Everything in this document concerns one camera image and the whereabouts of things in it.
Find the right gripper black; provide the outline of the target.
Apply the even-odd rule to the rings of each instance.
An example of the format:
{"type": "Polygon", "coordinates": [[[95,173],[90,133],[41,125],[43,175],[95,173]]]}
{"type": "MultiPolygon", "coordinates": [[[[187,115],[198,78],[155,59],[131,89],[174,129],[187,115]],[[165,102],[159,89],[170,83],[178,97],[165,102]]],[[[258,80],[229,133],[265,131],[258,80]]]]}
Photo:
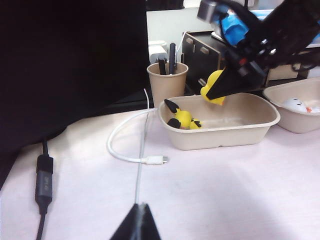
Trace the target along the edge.
{"type": "Polygon", "coordinates": [[[264,85],[275,44],[270,38],[244,38],[236,45],[227,40],[226,65],[211,73],[206,83],[206,100],[254,91],[264,85]]]}

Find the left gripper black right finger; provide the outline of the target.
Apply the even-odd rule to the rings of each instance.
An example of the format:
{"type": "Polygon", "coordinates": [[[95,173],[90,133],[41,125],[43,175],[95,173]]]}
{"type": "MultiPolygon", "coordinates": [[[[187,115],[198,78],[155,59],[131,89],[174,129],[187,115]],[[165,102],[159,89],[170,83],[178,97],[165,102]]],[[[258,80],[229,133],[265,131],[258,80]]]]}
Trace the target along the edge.
{"type": "Polygon", "coordinates": [[[161,236],[159,234],[156,222],[154,220],[151,209],[147,203],[142,203],[139,206],[140,218],[139,218],[139,240],[160,240],[161,236]]]}

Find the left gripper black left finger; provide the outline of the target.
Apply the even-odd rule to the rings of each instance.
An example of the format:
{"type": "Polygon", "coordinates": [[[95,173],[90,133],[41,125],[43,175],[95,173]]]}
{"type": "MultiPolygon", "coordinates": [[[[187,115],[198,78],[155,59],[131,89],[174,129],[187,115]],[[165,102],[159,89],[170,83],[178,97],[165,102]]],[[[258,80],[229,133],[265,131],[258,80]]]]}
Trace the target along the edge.
{"type": "Polygon", "coordinates": [[[142,239],[142,209],[135,203],[110,240],[141,240],[142,239]]]}

